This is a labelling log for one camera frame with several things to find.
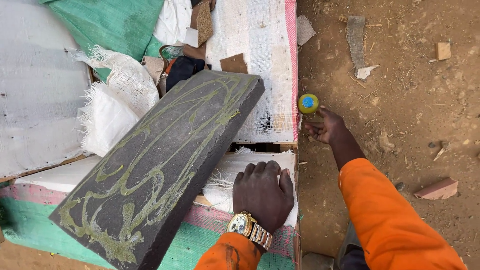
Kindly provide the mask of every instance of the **green bottle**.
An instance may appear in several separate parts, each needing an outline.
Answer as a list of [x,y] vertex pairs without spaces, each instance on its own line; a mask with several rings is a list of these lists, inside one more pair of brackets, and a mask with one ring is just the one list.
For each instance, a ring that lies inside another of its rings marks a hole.
[[300,97],[298,107],[302,113],[314,113],[318,109],[318,98],[312,94],[305,94]]

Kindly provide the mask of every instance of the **green polypropylene sack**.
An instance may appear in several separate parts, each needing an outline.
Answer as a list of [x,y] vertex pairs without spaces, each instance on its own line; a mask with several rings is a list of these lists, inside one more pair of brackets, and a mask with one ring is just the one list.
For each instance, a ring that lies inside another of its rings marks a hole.
[[[164,0],[38,2],[47,5],[60,18],[85,53],[94,45],[100,45],[141,61],[147,45],[152,38],[156,40],[152,33]],[[99,69],[97,73],[105,80],[110,69]]]

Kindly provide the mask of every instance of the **orange sleeve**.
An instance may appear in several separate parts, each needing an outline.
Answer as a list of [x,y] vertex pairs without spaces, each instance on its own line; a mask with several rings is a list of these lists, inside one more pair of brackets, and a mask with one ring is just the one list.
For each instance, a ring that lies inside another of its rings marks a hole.
[[224,233],[198,260],[195,270],[256,270],[260,256],[247,237]]
[[368,160],[345,164],[338,185],[371,270],[467,269]]

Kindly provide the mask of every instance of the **watch dial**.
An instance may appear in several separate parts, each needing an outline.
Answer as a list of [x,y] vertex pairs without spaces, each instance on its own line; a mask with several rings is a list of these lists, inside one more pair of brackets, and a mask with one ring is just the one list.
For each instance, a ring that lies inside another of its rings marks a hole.
[[246,223],[244,216],[238,216],[232,221],[229,229],[231,232],[243,234]]

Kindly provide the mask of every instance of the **gold watch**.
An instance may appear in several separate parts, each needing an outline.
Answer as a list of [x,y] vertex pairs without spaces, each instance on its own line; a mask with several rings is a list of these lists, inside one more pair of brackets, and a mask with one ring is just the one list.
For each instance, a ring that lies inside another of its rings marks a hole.
[[246,211],[233,216],[228,223],[227,233],[239,233],[263,246],[266,251],[270,248],[273,239],[272,235],[258,225],[257,220]]

